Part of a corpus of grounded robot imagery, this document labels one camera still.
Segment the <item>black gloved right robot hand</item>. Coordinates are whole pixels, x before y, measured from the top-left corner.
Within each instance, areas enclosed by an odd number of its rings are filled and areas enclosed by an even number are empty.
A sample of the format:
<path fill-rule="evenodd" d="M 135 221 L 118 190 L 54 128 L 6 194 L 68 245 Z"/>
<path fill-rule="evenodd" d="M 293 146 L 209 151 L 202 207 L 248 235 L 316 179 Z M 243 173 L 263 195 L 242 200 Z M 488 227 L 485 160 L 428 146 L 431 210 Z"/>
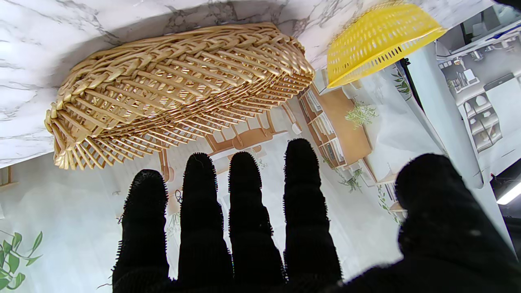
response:
<path fill-rule="evenodd" d="M 180 208 L 178 277 L 168 276 L 164 217 L 167 191 L 158 171 L 139 171 L 122 214 L 112 271 L 114 293 L 519 293 L 520 264 L 451 161 L 423 154 L 398 173 L 406 209 L 398 246 L 403 258 L 344 282 L 320 166 L 309 141 L 285 152 L 285 251 L 272 239 L 256 161 L 236 153 L 229 172 L 229 234 L 210 157 L 187 161 Z"/>

